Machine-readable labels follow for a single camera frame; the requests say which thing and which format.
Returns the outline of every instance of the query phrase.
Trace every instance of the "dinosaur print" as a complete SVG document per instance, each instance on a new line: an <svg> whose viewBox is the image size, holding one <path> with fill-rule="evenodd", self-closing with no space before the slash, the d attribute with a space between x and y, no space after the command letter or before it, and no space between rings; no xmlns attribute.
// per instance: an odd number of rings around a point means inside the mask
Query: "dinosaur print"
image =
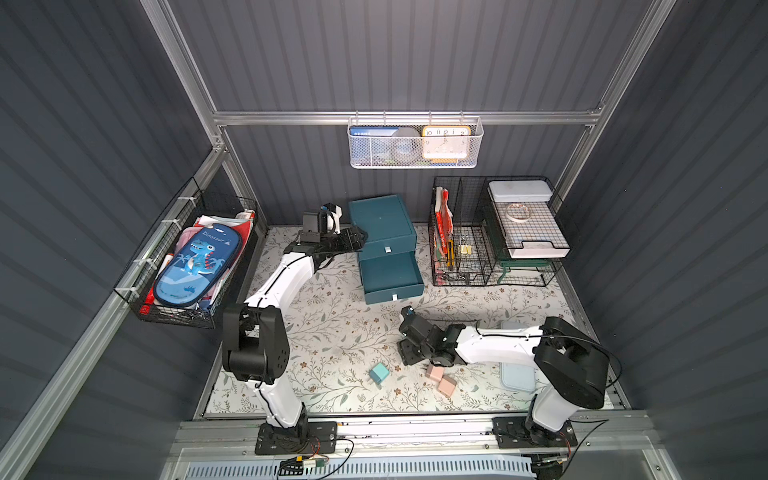
<svg viewBox="0 0 768 480"><path fill-rule="evenodd" d="M184 264L184 271L190 275L198 273L207 275L217 270L219 263L210 256L214 254L216 247L202 240L192 240L190 250L194 255Z"/></svg>

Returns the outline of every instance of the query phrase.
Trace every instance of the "zip tie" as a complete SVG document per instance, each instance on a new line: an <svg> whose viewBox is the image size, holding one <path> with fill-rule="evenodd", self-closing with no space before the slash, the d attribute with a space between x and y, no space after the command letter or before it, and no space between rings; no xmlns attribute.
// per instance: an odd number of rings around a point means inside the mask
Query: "zip tie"
<svg viewBox="0 0 768 480"><path fill-rule="evenodd" d="M197 206L197 197L178 197L178 200L189 200L192 202L192 204L196 207Z"/></svg>
<svg viewBox="0 0 768 480"><path fill-rule="evenodd" d="M174 218L173 220L160 220L160 223L173 223L179 228L179 230L182 230L181 222L177 218Z"/></svg>
<svg viewBox="0 0 768 480"><path fill-rule="evenodd" d="M157 269L157 264L151 258L137 258L134 263L149 263L154 269Z"/></svg>
<svg viewBox="0 0 768 480"><path fill-rule="evenodd" d="M138 288L136 288L135 286L131 286L131 287L122 287L122 288L118 288L118 287L115 287L115 288L114 288L114 290L115 290L116 292L121 292L121 291L125 292L125 291L128 291L128 292L133 292L133 293L136 293L137 295L139 294L139 290L138 290Z"/></svg>

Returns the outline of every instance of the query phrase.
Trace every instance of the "alarm clock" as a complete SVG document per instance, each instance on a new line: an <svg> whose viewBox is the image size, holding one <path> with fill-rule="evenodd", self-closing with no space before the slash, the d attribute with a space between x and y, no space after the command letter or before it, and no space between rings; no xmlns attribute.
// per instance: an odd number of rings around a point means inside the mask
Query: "alarm clock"
<svg viewBox="0 0 768 480"><path fill-rule="evenodd" d="M470 135L467 125L427 125L422 129L422 156L432 163L463 160L469 156Z"/></svg>

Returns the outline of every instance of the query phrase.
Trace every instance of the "wire basket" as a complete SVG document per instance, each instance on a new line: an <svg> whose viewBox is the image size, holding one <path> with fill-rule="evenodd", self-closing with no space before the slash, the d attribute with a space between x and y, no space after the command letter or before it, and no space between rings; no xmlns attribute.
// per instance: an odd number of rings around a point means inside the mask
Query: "wire basket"
<svg viewBox="0 0 768 480"><path fill-rule="evenodd" d="M240 270L247 268L248 260L253 255L254 248L258 242L255 230L250 232L248 241L243 248L243 252L235 262L229 274L227 274L224 284L216 295L208 309L201 309L197 304L189 309L175 308L170 306L157 305L147 301L154 281L157 278L158 268L163 263L163 259L169 253L174 252L177 239L182 230L192 227L195 220L202 215L213 215L219 217L234 217L244 209L250 209L258 212L255 200L235 197L233 195L198 190L195 195L185 199L187 202L181 209L181 212L173 220L162 220L167 222L170 227L165 230L159 239L156 239L156 246L143 259L133 260L131 263L139 263L140 269L138 275L130 286L121 285L115 287L114 291L129 305L136 316L145 322L168 323L171 325L194 326L198 328L213 329L216 326L216 315L219 305L225 299L230 298L230 284L235 277L241 278ZM144 245L150 237L147 234Z"/></svg>
<svg viewBox="0 0 768 480"><path fill-rule="evenodd" d="M483 128L480 117L387 115L349 119L354 168L474 168Z"/></svg>
<svg viewBox="0 0 768 480"><path fill-rule="evenodd" d="M494 180L544 180L546 177L436 177L429 215L432 283L436 286L522 285L547 286L562 267L558 258L513 259L502 233L498 215L488 203L488 183ZM446 258L437 248L434 214L435 188L449 192L448 206L453 212L453 254ZM560 204L556 194L547 203L554 215ZM558 226L561 221L554 216ZM566 236L578 239L578 229L562 229Z"/></svg>

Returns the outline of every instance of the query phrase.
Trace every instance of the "white container lid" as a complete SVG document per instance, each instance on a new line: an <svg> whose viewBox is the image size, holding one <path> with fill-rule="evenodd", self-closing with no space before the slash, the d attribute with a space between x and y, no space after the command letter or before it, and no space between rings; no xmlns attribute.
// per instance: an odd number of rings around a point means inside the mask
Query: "white container lid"
<svg viewBox="0 0 768 480"><path fill-rule="evenodd" d="M552 190L543 180L496 180L488 184L494 202L548 202Z"/></svg>
<svg viewBox="0 0 768 480"><path fill-rule="evenodd" d="M506 320L501 324L502 329L525 328L526 325L517 323L514 320ZM517 365L515 363L502 363L502 374L500 383L502 388L519 392L533 393L536 391L536 371L533 367L527 365Z"/></svg>

